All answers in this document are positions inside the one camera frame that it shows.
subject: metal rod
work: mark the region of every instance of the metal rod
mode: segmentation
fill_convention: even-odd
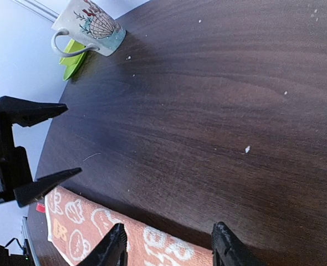
[[[59,16],[58,13],[44,6],[43,4],[39,3],[36,0],[13,0],[13,1],[53,23]]]
[[[33,257],[34,264],[35,264],[35,266],[42,266],[40,264],[40,261],[38,259],[37,254],[35,252],[35,248],[34,248],[32,239],[30,238],[30,233],[29,233],[28,223],[27,223],[27,218],[26,217],[23,217],[22,223],[23,223],[23,226],[22,226],[23,236],[24,236],[25,239],[28,240],[30,251],[32,252],[32,257]]]

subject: dark wooden table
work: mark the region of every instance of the dark wooden table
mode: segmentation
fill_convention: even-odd
[[[327,0],[154,0],[119,22],[38,176],[80,166],[64,187],[174,236],[209,247],[225,221],[269,265],[327,265]],[[43,264],[65,265],[29,219]]]

